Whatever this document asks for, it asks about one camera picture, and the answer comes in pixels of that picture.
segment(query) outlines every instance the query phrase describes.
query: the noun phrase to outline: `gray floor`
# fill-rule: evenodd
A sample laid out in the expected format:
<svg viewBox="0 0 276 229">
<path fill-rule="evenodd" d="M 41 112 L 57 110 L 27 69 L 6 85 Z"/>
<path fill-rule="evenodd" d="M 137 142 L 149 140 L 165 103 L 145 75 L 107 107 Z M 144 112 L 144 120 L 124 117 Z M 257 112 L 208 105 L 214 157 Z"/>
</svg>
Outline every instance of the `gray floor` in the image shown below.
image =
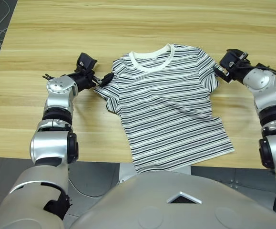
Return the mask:
<svg viewBox="0 0 276 229">
<path fill-rule="evenodd" d="M 8 27 L 16 2 L 17 0 L 7 0 L 10 14 L 1 23 L 0 30 Z M 0 20 L 6 12 L 7 6 L 0 0 Z M 0 158 L 0 203 L 19 174 L 31 166 L 30 160 Z M 99 201 L 98 198 L 90 198 L 85 195 L 101 196 L 116 184 L 119 175 L 118 168 L 119 164 L 110 163 L 77 162 L 70 165 L 69 176 L 79 192 L 72 185 L 69 186 L 69 196 L 73 206 L 64 219 L 67 229 L 78 216 Z M 256 200 L 261 205 L 272 209 L 276 186 L 274 176 L 268 170 L 192 167 L 192 175 L 208 177 L 222 182 Z"/>
</svg>

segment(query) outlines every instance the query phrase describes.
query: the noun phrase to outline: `shirt sleeve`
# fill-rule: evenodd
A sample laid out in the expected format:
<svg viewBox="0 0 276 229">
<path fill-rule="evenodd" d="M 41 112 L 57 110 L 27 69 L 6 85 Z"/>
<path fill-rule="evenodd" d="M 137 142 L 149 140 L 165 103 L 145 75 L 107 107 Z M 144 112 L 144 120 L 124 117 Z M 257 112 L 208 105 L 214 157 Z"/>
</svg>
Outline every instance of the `shirt sleeve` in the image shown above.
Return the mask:
<svg viewBox="0 0 276 229">
<path fill-rule="evenodd" d="M 213 67 L 221 67 L 202 49 L 199 50 L 197 55 L 197 70 L 201 84 L 209 91 L 212 92 L 218 87 Z"/>
<path fill-rule="evenodd" d="M 112 80 L 104 87 L 97 86 L 94 91 L 107 101 L 107 110 L 118 115 L 119 76 L 114 73 Z"/>
</svg>

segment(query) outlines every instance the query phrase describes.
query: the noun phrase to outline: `t-shirt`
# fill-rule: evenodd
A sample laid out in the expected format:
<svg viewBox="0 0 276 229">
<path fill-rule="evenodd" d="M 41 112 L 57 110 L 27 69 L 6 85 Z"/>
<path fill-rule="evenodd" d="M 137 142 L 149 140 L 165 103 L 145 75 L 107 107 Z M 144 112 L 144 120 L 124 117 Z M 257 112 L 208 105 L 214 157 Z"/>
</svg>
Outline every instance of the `t-shirt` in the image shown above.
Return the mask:
<svg viewBox="0 0 276 229">
<path fill-rule="evenodd" d="M 167 44 L 113 62 L 112 81 L 94 90 L 121 118 L 138 173 L 174 170 L 234 151 L 210 93 L 217 63 L 202 49 Z"/>
</svg>

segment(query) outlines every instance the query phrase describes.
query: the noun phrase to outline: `striped t-shirt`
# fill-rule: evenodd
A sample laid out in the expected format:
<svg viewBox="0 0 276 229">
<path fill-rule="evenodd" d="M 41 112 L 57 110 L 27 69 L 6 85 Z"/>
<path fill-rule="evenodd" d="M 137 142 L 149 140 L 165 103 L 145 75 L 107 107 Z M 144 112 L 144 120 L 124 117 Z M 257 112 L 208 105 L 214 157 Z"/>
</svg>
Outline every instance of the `striped t-shirt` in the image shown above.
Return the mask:
<svg viewBox="0 0 276 229">
<path fill-rule="evenodd" d="M 173 170 L 234 151 L 212 116 L 215 61 L 203 50 L 167 44 L 113 62 L 112 81 L 95 88 L 121 118 L 137 172 Z"/>
</svg>

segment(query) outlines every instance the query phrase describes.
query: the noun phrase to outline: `wood grain tabletop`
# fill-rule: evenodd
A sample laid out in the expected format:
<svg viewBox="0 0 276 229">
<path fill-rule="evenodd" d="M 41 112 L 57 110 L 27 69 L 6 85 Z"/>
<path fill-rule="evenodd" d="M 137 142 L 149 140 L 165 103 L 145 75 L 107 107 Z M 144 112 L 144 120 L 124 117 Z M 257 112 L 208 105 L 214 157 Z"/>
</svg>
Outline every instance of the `wood grain tabletop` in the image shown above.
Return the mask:
<svg viewBox="0 0 276 229">
<path fill-rule="evenodd" d="M 226 49 L 276 69 L 276 0 L 18 0 L 0 51 L 0 157 L 30 158 L 29 145 L 47 98 L 45 73 L 72 73 L 81 52 L 98 60 L 96 76 L 132 50 L 167 43 L 197 46 L 216 61 Z M 253 97 L 240 83 L 212 93 L 235 152 L 201 166 L 262 168 Z M 117 115 L 92 90 L 74 100 L 73 128 L 81 161 L 131 162 Z"/>
</svg>

